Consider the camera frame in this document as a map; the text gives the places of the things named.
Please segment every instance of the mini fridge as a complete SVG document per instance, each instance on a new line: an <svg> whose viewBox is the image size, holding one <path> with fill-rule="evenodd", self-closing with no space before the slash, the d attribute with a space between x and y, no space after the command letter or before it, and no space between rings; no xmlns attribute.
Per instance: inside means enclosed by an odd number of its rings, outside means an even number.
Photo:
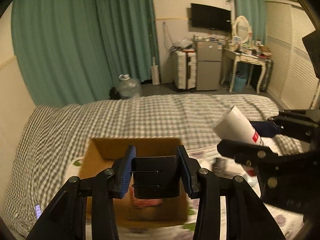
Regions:
<svg viewBox="0 0 320 240"><path fill-rule="evenodd" d="M216 41L197 41L196 90L217 90L220 87L222 50Z"/></svg>

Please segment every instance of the white suitcase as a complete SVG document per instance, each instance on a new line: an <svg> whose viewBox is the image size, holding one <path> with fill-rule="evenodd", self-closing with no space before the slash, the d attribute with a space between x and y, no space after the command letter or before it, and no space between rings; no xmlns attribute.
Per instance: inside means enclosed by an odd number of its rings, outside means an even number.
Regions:
<svg viewBox="0 0 320 240"><path fill-rule="evenodd" d="M173 58L173 81L178 89L196 87L197 59L195 52L176 51Z"/></svg>

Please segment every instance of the floor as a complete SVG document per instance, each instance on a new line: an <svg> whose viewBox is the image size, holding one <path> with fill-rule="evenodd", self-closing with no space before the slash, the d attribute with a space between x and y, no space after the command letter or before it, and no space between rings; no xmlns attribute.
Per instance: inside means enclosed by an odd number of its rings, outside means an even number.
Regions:
<svg viewBox="0 0 320 240"><path fill-rule="evenodd" d="M229 94L249 94L249 95L256 95L257 92L254 90L254 88L251 85L246 85L242 92L231 92L229 93L229 88L227 84L221 86L218 90L213 91L195 91L197 94L212 94L212 95L229 95ZM157 86L154 86L153 84L143 84L142 85L142 95L144 97L146 96L152 96L152 95L171 95L171 94L187 94L191 93L189 91L186 92L179 92L177 88L175 87L174 83L167 83L167 84L160 84ZM268 93L260 93L260 96L264 96L267 98L270 98L272 101L274 101L278 108L282 110L282 107L268 94Z"/></svg>

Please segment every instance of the blue basket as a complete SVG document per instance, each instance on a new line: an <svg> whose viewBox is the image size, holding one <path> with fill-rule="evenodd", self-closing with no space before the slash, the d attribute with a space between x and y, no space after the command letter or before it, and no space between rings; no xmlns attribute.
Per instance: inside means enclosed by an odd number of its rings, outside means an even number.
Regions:
<svg viewBox="0 0 320 240"><path fill-rule="evenodd" d="M233 85L233 91L234 92L242 92L245 84L247 83L248 78L247 77L237 77L235 76L235 83Z"/></svg>

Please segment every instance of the table leg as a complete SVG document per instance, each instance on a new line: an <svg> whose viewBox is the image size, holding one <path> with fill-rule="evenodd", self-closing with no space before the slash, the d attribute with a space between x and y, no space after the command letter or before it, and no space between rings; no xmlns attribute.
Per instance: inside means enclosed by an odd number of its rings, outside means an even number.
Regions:
<svg viewBox="0 0 320 240"><path fill-rule="evenodd" d="M263 79L265 73L266 73L266 64L263 64L263 65L261 65L261 74L260 74L258 84L257 84L257 93L258 94L260 93L260 85L261 85L261 82L262 82L262 79Z"/></svg>
<svg viewBox="0 0 320 240"><path fill-rule="evenodd" d="M237 59L237 57L236 57L236 58L235 58L235 62L233 63L232 78L231 78L231 84L230 84L230 88L229 88L229 93L232 92L232 90L233 90L233 85L235 84L237 64L238 64L238 59Z"/></svg>
<svg viewBox="0 0 320 240"><path fill-rule="evenodd" d="M250 85L250 82L251 82L252 72L253 72L253 64L251 64L251 67L250 67L250 73L249 73L249 78L248 78L248 85Z"/></svg>

